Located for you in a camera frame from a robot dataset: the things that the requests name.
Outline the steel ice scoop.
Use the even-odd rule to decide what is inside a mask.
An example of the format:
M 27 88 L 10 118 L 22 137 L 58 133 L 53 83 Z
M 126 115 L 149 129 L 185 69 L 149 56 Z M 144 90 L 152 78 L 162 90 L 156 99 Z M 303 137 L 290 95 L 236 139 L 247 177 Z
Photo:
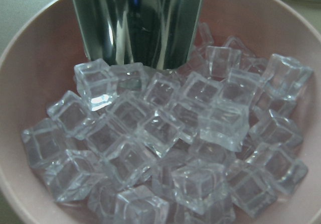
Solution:
M 203 0 L 72 0 L 89 60 L 176 69 L 189 58 Z

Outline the pink bowl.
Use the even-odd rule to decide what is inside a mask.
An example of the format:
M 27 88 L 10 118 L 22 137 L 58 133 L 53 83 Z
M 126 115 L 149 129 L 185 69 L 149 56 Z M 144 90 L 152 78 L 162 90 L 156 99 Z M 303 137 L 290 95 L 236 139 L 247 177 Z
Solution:
M 278 52 L 313 68 L 293 119 L 303 130 L 299 151 L 309 172 L 294 196 L 257 219 L 236 210 L 237 223 L 320 223 L 320 34 L 294 7 L 309 0 L 204 0 L 201 18 L 217 43 L 239 36 L 260 56 Z M 1 190 L 23 223 L 96 223 L 83 207 L 56 205 L 28 167 L 20 133 L 46 105 L 73 90 L 73 66 L 86 60 L 71 0 L 52 0 L 13 37 L 1 57 Z

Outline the clear ice cubes pile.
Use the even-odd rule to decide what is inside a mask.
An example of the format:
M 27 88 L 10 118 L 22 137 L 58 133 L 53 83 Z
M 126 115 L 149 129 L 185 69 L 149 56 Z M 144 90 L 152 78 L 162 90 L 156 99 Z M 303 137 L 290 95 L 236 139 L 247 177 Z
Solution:
M 29 166 L 59 203 L 99 223 L 234 223 L 257 217 L 307 174 L 290 115 L 313 70 L 259 58 L 206 23 L 187 63 L 158 71 L 102 59 L 74 67 L 77 92 L 22 132 Z

